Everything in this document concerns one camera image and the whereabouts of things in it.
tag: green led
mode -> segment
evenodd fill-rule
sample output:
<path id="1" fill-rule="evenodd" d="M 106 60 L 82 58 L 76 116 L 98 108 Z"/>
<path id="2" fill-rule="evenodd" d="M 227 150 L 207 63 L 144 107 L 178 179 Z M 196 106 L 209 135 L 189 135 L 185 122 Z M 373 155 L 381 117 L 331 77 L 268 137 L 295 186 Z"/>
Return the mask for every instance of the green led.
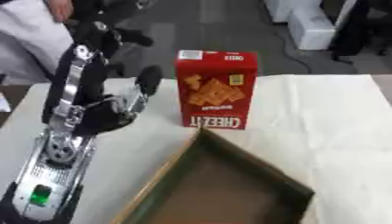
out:
<path id="1" fill-rule="evenodd" d="M 43 185 L 37 185 L 30 197 L 30 202 L 37 206 L 44 206 L 49 200 L 51 189 Z"/>

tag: white paper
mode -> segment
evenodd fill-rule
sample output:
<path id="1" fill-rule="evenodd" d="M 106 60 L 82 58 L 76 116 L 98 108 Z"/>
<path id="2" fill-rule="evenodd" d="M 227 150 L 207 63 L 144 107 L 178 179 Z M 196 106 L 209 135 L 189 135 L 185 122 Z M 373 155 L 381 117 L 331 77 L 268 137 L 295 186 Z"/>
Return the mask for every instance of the white paper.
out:
<path id="1" fill-rule="evenodd" d="M 7 112 L 7 113 L 11 112 L 11 106 L 7 102 L 7 99 L 5 98 L 3 93 L 1 92 L 0 92 L 0 112 Z"/>
<path id="2" fill-rule="evenodd" d="M 127 83 L 110 80 L 108 90 Z M 47 89 L 33 86 L 0 129 L 0 194 L 44 128 Z M 246 130 L 213 131 L 314 189 L 302 224 L 390 223 L 392 108 L 371 77 L 259 77 L 248 119 Z M 99 136 L 73 223 L 110 223 L 193 132 L 181 126 L 176 81 L 163 80 L 132 125 Z"/>

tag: cheez-it box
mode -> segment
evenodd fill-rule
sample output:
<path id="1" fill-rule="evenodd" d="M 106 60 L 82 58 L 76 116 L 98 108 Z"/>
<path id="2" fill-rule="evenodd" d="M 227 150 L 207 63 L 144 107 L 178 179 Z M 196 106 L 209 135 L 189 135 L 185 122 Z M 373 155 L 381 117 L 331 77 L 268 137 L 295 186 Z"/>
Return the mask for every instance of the cheez-it box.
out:
<path id="1" fill-rule="evenodd" d="M 180 51 L 176 73 L 184 126 L 245 129 L 257 75 L 255 53 Z"/>

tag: cardboard box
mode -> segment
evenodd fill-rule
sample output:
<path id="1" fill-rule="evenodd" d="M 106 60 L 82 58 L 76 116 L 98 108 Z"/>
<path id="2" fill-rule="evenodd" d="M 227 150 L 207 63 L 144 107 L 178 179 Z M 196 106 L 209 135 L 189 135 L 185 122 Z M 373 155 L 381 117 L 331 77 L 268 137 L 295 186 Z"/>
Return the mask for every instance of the cardboard box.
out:
<path id="1" fill-rule="evenodd" d="M 180 51 L 176 70 L 184 126 L 245 129 L 256 54 Z"/>
<path id="2" fill-rule="evenodd" d="M 313 191 L 207 129 L 112 224 L 294 224 Z"/>

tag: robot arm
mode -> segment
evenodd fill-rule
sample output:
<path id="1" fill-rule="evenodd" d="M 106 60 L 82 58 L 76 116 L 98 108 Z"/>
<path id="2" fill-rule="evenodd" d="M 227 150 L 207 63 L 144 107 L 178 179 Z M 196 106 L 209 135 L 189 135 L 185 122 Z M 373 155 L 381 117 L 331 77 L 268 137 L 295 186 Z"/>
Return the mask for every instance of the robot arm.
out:
<path id="1" fill-rule="evenodd" d="M 90 28 L 88 33 L 98 35 L 76 41 L 59 63 L 42 115 L 46 127 L 0 202 L 0 223 L 69 223 L 96 151 L 96 136 L 131 124 L 157 91 L 162 71 L 149 66 L 123 94 L 104 94 L 107 61 L 122 45 L 122 36 L 100 21 Z M 127 39 L 149 40 L 126 33 Z"/>

